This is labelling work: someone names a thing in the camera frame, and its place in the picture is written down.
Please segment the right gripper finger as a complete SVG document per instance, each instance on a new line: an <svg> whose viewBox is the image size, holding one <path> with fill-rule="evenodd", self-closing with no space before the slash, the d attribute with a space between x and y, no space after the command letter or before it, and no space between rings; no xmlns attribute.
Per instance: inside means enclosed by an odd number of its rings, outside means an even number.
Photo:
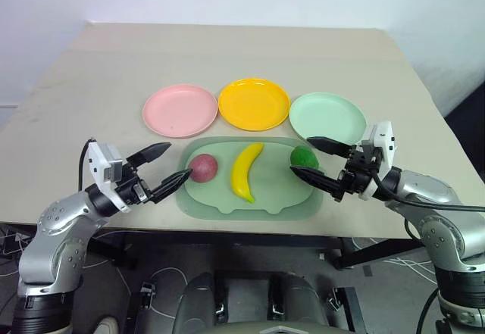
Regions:
<svg viewBox="0 0 485 334"><path fill-rule="evenodd" d="M323 172L311 167L291 165L291 171L302 181L329 193L335 201L341 201L344 191L337 179L327 177Z"/></svg>
<svg viewBox="0 0 485 334"><path fill-rule="evenodd" d="M306 141L319 151L322 151L328 155L336 155L339 157L348 157L352 149L351 145L347 145L343 142L338 142L327 137L308 137Z"/></svg>

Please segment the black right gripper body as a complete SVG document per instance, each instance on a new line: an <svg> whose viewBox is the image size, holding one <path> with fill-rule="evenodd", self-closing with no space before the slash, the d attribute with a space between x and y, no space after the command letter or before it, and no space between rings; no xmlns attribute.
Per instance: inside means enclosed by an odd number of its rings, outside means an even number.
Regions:
<svg viewBox="0 0 485 334"><path fill-rule="evenodd" d="M379 172L380 164L379 148L352 145L346 165L339 175L340 187L346 193L359 194L360 198L371 198L377 191L373 175Z"/></svg>

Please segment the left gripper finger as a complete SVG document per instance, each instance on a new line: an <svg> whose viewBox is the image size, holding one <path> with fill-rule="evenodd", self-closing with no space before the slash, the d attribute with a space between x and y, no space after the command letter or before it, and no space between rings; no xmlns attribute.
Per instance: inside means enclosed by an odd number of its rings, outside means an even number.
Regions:
<svg viewBox="0 0 485 334"><path fill-rule="evenodd" d="M164 200L169 195L176 192L189 178L192 174L192 169L185 169L173 173L166 179L161 181L161 184L154 188L150 195L150 201L153 203L159 203Z"/></svg>
<svg viewBox="0 0 485 334"><path fill-rule="evenodd" d="M149 145L127 158L127 163L133 168L150 163L161 157L171 147L170 142L159 142Z"/></svg>

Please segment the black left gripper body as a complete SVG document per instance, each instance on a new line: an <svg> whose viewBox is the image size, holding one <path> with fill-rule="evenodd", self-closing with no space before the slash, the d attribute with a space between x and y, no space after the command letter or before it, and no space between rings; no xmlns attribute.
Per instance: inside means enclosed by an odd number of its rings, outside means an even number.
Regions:
<svg viewBox="0 0 485 334"><path fill-rule="evenodd" d="M141 159L130 159L122 166L121 179L116 182L115 192L128 206L154 201L152 190L138 175L138 168L146 163Z"/></svg>

